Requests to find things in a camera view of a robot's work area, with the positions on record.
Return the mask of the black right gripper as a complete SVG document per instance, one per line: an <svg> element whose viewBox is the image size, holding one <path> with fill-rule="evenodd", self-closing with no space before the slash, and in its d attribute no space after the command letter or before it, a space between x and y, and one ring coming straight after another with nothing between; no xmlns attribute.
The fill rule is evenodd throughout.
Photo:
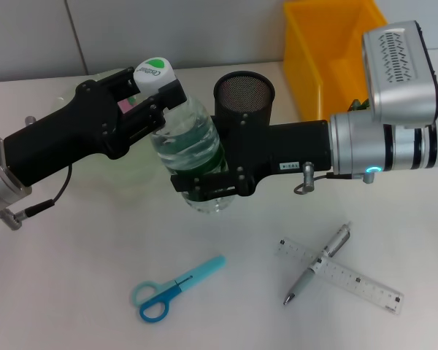
<svg viewBox="0 0 438 350"><path fill-rule="evenodd" d="M215 115L213 122L221 144L228 146L228 171L170 178L174 189L192 201L250 196L262 179L301 173L305 163L313 164L315 171L331 168L326 121L268 125L257 117Z"/></svg>

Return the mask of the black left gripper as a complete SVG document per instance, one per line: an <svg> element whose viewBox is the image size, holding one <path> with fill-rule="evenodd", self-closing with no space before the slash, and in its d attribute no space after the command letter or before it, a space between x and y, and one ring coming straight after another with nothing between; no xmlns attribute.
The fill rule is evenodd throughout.
<svg viewBox="0 0 438 350"><path fill-rule="evenodd" d="M78 85L66 106L4 139L8 169L31 186L89 155L116 160L131 144L165 125L165 109L187 100L180 81L175 80L121 116L114 96L138 93L134 67Z"/></svg>

